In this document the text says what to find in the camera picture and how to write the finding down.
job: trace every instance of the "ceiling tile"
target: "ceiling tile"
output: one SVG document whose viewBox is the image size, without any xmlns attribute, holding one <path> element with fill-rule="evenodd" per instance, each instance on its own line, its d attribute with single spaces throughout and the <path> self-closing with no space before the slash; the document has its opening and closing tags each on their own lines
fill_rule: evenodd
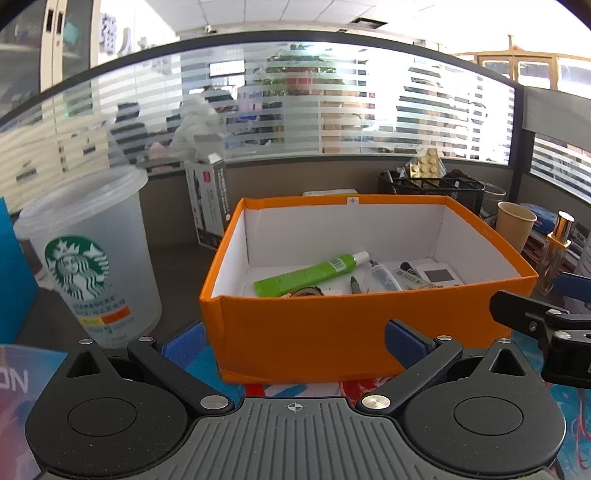
<svg viewBox="0 0 591 480">
<path fill-rule="evenodd" d="M 192 30 L 194 28 L 200 28 L 207 25 L 207 21 L 204 18 L 178 18 L 175 22 L 174 29 L 176 31 L 181 30 Z"/>
<path fill-rule="evenodd" d="M 234 11 L 226 12 L 222 15 L 208 15 L 207 21 L 211 25 L 224 25 L 227 23 L 241 23 L 244 22 L 244 10 L 234 9 Z"/>
<path fill-rule="evenodd" d="M 246 21 L 278 21 L 288 0 L 247 0 Z"/>
<path fill-rule="evenodd" d="M 373 7 L 367 10 L 363 16 L 380 22 L 406 21 L 416 17 L 416 11 L 400 11 L 395 8 Z"/>
<path fill-rule="evenodd" d="M 197 15 L 198 17 L 202 17 L 203 11 L 201 10 L 201 7 L 199 5 L 193 5 L 192 7 L 182 7 L 182 8 L 174 8 L 174 9 L 164 10 L 161 13 L 161 15 L 162 16 L 173 15 L 176 18 L 184 19 L 187 17 L 190 18 L 194 15 Z"/>
<path fill-rule="evenodd" d="M 339 0 L 340 2 L 344 3 L 354 3 L 354 4 L 361 4 L 367 5 L 368 7 L 373 7 L 374 5 L 378 5 L 379 3 L 398 3 L 398 0 L 394 2 L 394 0 Z"/>
<path fill-rule="evenodd" d="M 357 15 L 340 15 L 333 12 L 324 12 L 318 17 L 320 22 L 337 23 L 346 25 L 357 17 Z"/>
<path fill-rule="evenodd" d="M 268 12 L 249 12 L 246 11 L 246 18 L 247 22 L 257 22 L 257 21 L 269 21 L 269 22 L 278 22 L 281 19 L 281 15 L 283 11 L 268 11 Z"/>
<path fill-rule="evenodd" d="M 330 4 L 330 0 L 325 1 L 302 1 L 291 0 L 287 4 L 282 20 L 303 20 L 314 21 L 326 7 Z"/>
<path fill-rule="evenodd" d="M 368 7 L 367 5 L 337 0 L 335 2 L 332 2 L 328 6 L 328 8 L 326 9 L 326 13 L 334 13 L 337 15 L 353 15 L 354 17 L 357 17 L 369 8 L 370 7 Z"/>
<path fill-rule="evenodd" d="M 210 15 L 213 17 L 228 15 L 235 18 L 237 12 L 240 12 L 242 16 L 244 13 L 244 0 L 216 0 L 204 2 L 201 5 L 208 19 Z"/>
</svg>

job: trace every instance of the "desk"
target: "desk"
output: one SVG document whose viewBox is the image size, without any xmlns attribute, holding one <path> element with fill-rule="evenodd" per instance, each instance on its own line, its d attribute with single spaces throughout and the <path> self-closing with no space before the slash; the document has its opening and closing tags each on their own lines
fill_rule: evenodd
<svg viewBox="0 0 591 480">
<path fill-rule="evenodd" d="M 201 317 L 198 296 L 214 252 L 197 243 L 151 248 L 162 316 L 152 334 L 163 338 Z M 64 352 L 88 335 L 55 291 L 41 289 L 15 343 Z"/>
</svg>

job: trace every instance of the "blue box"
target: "blue box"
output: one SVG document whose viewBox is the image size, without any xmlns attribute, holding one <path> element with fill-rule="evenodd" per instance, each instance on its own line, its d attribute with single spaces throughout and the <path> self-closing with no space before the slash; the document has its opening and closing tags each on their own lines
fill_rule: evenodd
<svg viewBox="0 0 591 480">
<path fill-rule="evenodd" d="M 38 289 L 0 197 L 0 343 L 16 340 Z"/>
<path fill-rule="evenodd" d="M 554 224 L 556 223 L 556 219 L 558 218 L 558 214 L 555 212 L 551 212 L 540 205 L 534 205 L 532 203 L 520 203 L 522 207 L 527 208 L 535 213 L 536 217 L 538 218 L 534 222 L 534 230 L 539 232 L 543 235 L 548 235 L 552 230 L 554 230 Z"/>
</svg>

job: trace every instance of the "starbucks logo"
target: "starbucks logo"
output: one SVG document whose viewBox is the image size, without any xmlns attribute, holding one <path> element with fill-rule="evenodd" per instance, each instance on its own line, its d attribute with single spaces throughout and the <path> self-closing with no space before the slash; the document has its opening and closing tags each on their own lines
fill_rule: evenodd
<svg viewBox="0 0 591 480">
<path fill-rule="evenodd" d="M 45 247 L 45 260 L 56 283 L 76 300 L 92 300 L 105 289 L 107 256 L 83 236 L 61 236 Z"/>
</svg>

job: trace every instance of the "gold bottle cap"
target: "gold bottle cap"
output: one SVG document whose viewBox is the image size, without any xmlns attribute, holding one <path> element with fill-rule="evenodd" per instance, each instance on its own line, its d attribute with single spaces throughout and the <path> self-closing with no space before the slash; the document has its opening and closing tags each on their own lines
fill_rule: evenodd
<svg viewBox="0 0 591 480">
<path fill-rule="evenodd" d="M 558 218 L 556 220 L 556 224 L 554 225 L 554 231 L 552 232 L 552 236 L 555 240 L 559 241 L 561 244 L 566 243 L 569 239 L 570 229 L 573 226 L 574 217 L 566 212 L 558 212 Z"/>
</svg>

